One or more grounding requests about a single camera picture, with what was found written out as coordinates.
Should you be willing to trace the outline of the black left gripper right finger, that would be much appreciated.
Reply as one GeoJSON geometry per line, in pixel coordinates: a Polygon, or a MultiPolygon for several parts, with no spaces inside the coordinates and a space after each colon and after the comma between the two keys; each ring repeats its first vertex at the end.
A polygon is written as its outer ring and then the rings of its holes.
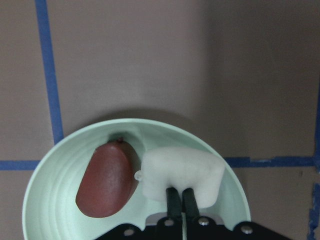
{"type": "Polygon", "coordinates": [[[200,216],[195,193],[192,188],[187,188],[182,192],[182,212],[187,220],[193,220],[200,216]]]}

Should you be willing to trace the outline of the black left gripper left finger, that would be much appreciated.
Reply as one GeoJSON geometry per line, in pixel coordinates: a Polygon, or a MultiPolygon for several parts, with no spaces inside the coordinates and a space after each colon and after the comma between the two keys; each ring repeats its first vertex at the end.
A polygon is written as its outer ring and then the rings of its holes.
{"type": "Polygon", "coordinates": [[[179,192],[170,187],[166,189],[167,216],[177,221],[182,221],[182,202],[179,192]]]}

